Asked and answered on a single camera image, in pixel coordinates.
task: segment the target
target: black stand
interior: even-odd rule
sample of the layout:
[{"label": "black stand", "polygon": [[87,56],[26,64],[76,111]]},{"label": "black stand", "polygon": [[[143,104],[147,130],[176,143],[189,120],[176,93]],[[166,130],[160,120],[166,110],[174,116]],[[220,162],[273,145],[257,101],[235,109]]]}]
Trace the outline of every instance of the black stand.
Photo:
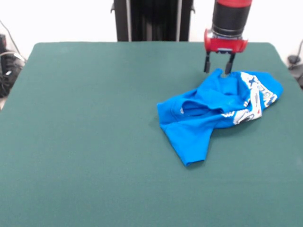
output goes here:
[{"label": "black stand", "polygon": [[188,41],[193,0],[115,0],[114,10],[118,41]]}]

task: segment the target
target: black cable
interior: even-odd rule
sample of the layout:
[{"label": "black cable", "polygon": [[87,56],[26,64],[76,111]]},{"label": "black cable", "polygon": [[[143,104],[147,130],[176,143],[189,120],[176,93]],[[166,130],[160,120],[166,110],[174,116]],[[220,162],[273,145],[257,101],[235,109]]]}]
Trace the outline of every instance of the black cable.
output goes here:
[{"label": "black cable", "polygon": [[301,40],[301,42],[300,42],[300,46],[299,46],[299,50],[298,50],[298,54],[297,54],[297,57],[296,57],[296,59],[295,59],[295,62],[298,61],[298,58],[299,58],[299,56],[300,56],[302,44],[303,44],[303,40]]},{"label": "black cable", "polygon": [[17,45],[16,45],[16,43],[15,43],[13,37],[11,36],[10,31],[9,31],[8,28],[3,24],[3,22],[2,22],[1,20],[0,20],[0,24],[2,24],[2,26],[4,27],[4,29],[8,32],[8,35],[9,35],[9,37],[10,37],[12,43],[14,44],[14,46],[15,46],[15,48],[16,48],[16,51],[20,54],[20,51],[19,51],[19,49],[18,49],[18,47],[17,47]]}]

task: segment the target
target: black cylindrical robot link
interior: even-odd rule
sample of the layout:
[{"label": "black cylindrical robot link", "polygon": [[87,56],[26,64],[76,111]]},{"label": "black cylindrical robot link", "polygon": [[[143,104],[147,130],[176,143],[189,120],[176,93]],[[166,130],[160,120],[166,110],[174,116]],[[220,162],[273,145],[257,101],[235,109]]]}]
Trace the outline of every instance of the black cylindrical robot link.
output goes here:
[{"label": "black cylindrical robot link", "polygon": [[243,33],[250,5],[230,7],[215,1],[212,31],[221,36],[240,37]]}]

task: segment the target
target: t-shirt sleeve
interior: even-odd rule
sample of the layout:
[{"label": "t-shirt sleeve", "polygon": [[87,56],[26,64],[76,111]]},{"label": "t-shirt sleeve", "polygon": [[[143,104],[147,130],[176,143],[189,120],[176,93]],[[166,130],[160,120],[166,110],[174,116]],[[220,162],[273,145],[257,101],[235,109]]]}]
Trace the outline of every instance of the t-shirt sleeve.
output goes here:
[{"label": "t-shirt sleeve", "polygon": [[198,120],[175,122],[165,129],[171,145],[185,166],[205,160],[214,127]]}]

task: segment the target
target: black metal frame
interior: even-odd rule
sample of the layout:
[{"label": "black metal frame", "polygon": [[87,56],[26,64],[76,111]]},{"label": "black metal frame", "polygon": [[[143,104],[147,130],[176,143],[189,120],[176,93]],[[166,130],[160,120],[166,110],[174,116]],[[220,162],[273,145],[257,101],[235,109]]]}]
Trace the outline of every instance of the black metal frame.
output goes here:
[{"label": "black metal frame", "polygon": [[126,0],[115,0],[114,6],[118,41],[128,41]]},{"label": "black metal frame", "polygon": [[[132,4],[138,4],[140,8],[140,1],[133,0]],[[168,40],[176,41],[176,25],[177,19],[173,20],[177,16],[177,0],[162,0],[170,1],[170,17],[167,17],[165,20],[168,21],[169,25],[165,26],[164,32],[158,32],[158,28],[153,26],[153,40]],[[189,27],[190,27],[190,15],[193,6],[193,0],[182,0],[182,10],[181,10],[181,23],[180,23],[180,41],[188,41],[189,36]],[[116,15],[116,30],[117,30],[117,39],[118,41],[128,41],[128,27],[127,27],[127,7],[126,0],[114,0],[115,15]],[[132,15],[132,41],[144,41],[148,40],[146,37],[146,31],[144,24],[146,21],[141,17],[141,12],[138,11],[138,8],[131,7]],[[153,9],[157,9],[157,3],[154,3]],[[151,13],[153,19],[157,20],[157,13]]]}]

